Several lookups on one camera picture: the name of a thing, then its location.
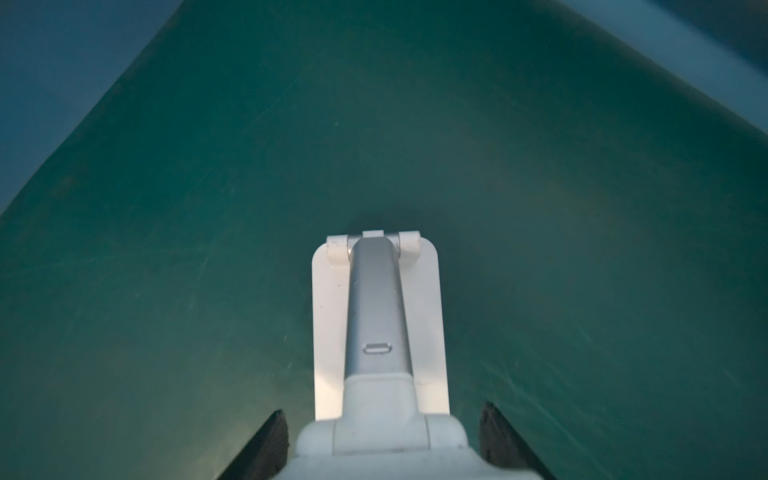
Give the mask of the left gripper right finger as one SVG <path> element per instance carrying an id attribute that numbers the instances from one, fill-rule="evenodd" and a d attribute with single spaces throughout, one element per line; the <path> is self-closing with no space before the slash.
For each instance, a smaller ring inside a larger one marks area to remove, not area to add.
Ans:
<path id="1" fill-rule="evenodd" d="M 530 470 L 542 479 L 556 480 L 497 406 L 488 401 L 480 414 L 478 439 L 480 455 L 491 465 Z"/>

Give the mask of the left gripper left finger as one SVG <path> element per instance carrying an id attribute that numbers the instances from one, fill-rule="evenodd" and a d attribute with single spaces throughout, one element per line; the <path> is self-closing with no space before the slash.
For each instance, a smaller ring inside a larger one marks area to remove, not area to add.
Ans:
<path id="1" fill-rule="evenodd" d="M 217 480 L 267 480 L 287 464 L 289 430 L 283 410 L 274 411 L 217 477 Z"/>

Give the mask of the white stand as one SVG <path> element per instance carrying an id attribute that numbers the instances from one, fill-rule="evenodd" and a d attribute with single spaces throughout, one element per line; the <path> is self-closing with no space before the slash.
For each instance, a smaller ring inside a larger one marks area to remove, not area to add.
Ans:
<path id="1" fill-rule="evenodd" d="M 314 419 L 284 479 L 535 479 L 450 410 L 439 260 L 416 231 L 330 236 L 312 258 Z"/>

